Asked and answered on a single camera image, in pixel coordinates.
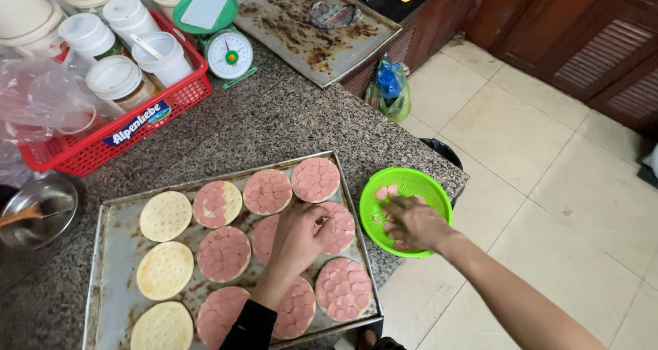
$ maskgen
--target baking tray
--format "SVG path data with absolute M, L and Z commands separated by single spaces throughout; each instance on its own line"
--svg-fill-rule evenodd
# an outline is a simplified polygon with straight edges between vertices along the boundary
M 402 27 L 358 0 L 237 0 L 233 23 L 258 39 L 320 88 L 344 77 Z M 354 26 L 326 31 L 307 22 L 316 1 L 356 4 L 363 19 Z
M 374 300 L 370 302 L 363 315 L 353 321 L 342 323 L 333 321 L 317 308 L 313 321 L 304 335 L 291 340 L 277 340 L 273 337 L 270 348 L 281 349 L 293 346 L 310 341 L 311 339 L 363 326 L 382 319 L 382 304 L 377 288 L 374 285 L 373 271 L 370 268 L 368 253 L 358 222 L 358 215 L 354 209 L 350 191 L 345 183 L 345 176 L 343 175 L 338 157 L 333 151 L 327 151 L 261 166 L 259 168 L 195 180 L 177 186 L 155 189 L 103 202 L 98 217 L 92 277 L 89 282 L 83 349 L 129 349 L 130 333 L 136 320 L 146 310 L 158 303 L 144 297 L 136 285 L 136 270 L 139 262 L 151 248 L 157 245 L 157 243 L 144 237 L 139 231 L 139 215 L 151 197 L 164 191 L 179 191 L 186 194 L 190 201 L 193 201 L 194 196 L 203 185 L 217 180 L 230 181 L 238 189 L 242 190 L 251 174 L 259 170 L 276 168 L 282 170 L 290 177 L 292 169 L 295 166 L 302 160 L 313 157 L 329 159 L 338 166 L 341 179 L 340 192 L 336 192 L 330 200 L 344 204 L 354 216 L 357 227 L 356 240 L 350 248 L 340 254 L 320 254 L 317 260 L 301 276 L 308 279 L 315 288 L 315 280 L 325 261 L 336 257 L 349 257 L 365 266 L 368 271 L 370 279 L 373 281 Z M 299 202 L 300 200 L 293 194 L 290 204 Z M 257 222 L 262 218 L 264 217 L 249 212 L 243 204 L 238 217 L 230 225 L 240 228 L 251 240 L 253 228 L 256 227 Z M 209 228 L 202 227 L 193 218 L 185 231 L 174 239 L 175 241 L 184 243 L 192 250 L 192 253 L 195 255 L 195 266 L 190 282 L 178 295 L 169 299 L 169 301 L 173 300 L 183 303 L 187 307 L 187 310 L 190 311 L 194 323 L 196 323 L 196 317 L 199 313 L 201 303 L 210 292 L 225 286 L 241 286 L 251 292 L 263 270 L 263 266 L 256 261 L 252 254 L 247 269 L 238 279 L 225 284 L 216 284 L 206 279 L 199 271 L 198 265 L 196 265 L 196 253 L 199 249 L 199 243 L 210 230 Z M 192 349 L 204 348 L 205 346 L 199 340 L 195 330 Z

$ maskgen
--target red plastic basket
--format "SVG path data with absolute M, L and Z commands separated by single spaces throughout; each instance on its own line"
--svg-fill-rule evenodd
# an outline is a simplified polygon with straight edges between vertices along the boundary
M 212 93 L 206 76 L 206 61 L 188 40 L 183 39 L 178 29 L 174 31 L 174 27 L 164 17 L 154 11 L 151 11 L 151 15 L 163 32 L 171 33 L 180 42 L 195 71 L 84 139 L 74 136 L 54 137 L 46 142 L 19 146 L 28 167 L 39 172 L 55 169 L 75 176 L 86 176 Z M 156 104 L 162 104 L 161 101 L 171 110 L 169 114 L 157 122 L 145 122 L 143 114 Z M 127 128 L 131 124 L 137 124 L 135 130 Z M 130 132 L 129 136 L 121 136 L 120 132 L 125 132 L 126 129 Z M 106 143 L 111 142 L 110 139 L 115 134 L 119 135 L 119 143 Z

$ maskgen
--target green kitchen scale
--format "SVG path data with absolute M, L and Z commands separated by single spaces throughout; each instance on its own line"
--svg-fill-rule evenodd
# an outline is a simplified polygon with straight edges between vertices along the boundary
M 197 36 L 208 68 L 224 89 L 258 70 L 249 39 L 232 24 L 236 15 L 237 0 L 181 0 L 173 15 L 177 27 Z

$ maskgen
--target black sleeve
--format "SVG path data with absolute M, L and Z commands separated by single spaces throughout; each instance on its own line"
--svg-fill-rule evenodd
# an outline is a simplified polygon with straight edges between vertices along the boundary
M 276 312 L 247 300 L 240 316 L 226 335 L 220 350 L 267 350 L 275 327 Z

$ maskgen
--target green plastic bag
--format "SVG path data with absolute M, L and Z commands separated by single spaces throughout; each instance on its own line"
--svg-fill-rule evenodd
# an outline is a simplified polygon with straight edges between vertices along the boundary
M 409 89 L 409 83 L 407 82 L 407 76 L 405 75 L 405 68 L 407 67 L 404 64 L 391 64 L 388 60 L 388 54 L 385 54 L 383 59 L 379 62 L 375 77 L 366 91 L 366 102 L 372 108 L 379 108 L 387 118 L 396 123 L 403 122 L 409 115 L 409 112 L 411 112 L 411 90 Z M 382 74 L 386 73 L 388 73 L 389 76 L 395 76 L 399 87 L 401 87 L 399 95 L 396 97 L 383 97 L 382 89 L 378 84 L 378 77 L 381 82 Z

